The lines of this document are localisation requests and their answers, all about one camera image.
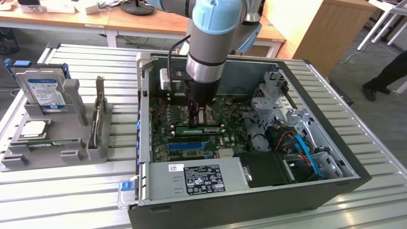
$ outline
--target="black trousers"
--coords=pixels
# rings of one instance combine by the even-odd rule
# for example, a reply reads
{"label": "black trousers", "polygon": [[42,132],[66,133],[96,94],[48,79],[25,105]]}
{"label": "black trousers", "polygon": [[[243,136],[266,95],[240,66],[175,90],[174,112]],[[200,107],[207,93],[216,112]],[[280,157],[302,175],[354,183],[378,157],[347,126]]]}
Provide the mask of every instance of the black trousers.
{"label": "black trousers", "polygon": [[376,78],[364,84],[364,87],[379,89],[387,87],[398,79],[407,75],[407,51],[404,51],[394,61],[386,66]]}

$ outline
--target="motherboard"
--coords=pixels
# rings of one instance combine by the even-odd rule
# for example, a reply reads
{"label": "motherboard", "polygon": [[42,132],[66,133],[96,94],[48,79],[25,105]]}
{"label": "motherboard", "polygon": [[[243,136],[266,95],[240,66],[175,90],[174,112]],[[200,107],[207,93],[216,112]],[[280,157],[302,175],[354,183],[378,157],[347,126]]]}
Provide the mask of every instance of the motherboard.
{"label": "motherboard", "polygon": [[186,97],[154,97],[150,103],[154,162],[232,157],[252,148],[242,111],[250,101],[218,96],[188,128]]}

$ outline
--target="metal workbench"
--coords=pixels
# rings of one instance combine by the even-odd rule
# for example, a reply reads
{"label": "metal workbench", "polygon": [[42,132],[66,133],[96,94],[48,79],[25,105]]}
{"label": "metal workbench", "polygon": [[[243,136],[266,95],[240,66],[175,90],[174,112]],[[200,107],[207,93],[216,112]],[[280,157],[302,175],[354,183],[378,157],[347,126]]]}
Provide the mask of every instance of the metal workbench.
{"label": "metal workbench", "polygon": [[[108,162],[0,173],[0,228],[131,227],[127,210],[118,209],[116,201],[119,181],[134,176],[136,169],[138,52],[135,49],[67,44],[58,49],[46,49],[39,62],[68,63],[72,78],[80,80],[79,92],[86,103],[95,101],[96,76],[107,80],[106,94],[115,104]],[[216,228],[404,228],[404,167],[312,67],[303,61],[286,63],[366,166],[372,180],[315,211]],[[0,157],[8,138],[13,136],[15,125],[23,117],[24,102],[20,92],[0,122]],[[294,97],[294,102],[302,107],[299,98]]]}

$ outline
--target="green circuit board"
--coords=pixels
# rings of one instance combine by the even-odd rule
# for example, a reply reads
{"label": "green circuit board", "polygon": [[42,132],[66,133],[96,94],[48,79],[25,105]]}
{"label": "green circuit board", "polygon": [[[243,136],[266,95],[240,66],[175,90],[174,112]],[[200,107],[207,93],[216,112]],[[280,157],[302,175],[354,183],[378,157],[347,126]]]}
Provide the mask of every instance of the green circuit board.
{"label": "green circuit board", "polygon": [[[188,129],[187,103],[171,103],[167,98],[151,100],[154,162],[218,158],[222,149],[235,153],[250,150],[252,146],[240,118],[243,103],[234,100],[230,96],[216,97],[206,109],[207,126],[196,129]],[[183,144],[192,144],[196,148],[171,149]]]}

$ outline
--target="person's leg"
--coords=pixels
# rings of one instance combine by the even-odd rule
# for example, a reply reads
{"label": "person's leg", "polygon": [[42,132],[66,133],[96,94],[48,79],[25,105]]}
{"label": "person's leg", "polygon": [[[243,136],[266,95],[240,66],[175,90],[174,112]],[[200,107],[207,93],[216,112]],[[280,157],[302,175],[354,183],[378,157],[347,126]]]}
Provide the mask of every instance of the person's leg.
{"label": "person's leg", "polygon": [[364,97],[374,102],[376,100],[376,91],[390,94],[391,90],[387,86],[406,75],[407,51],[398,55],[394,61],[386,66],[379,76],[363,85],[362,92]]}

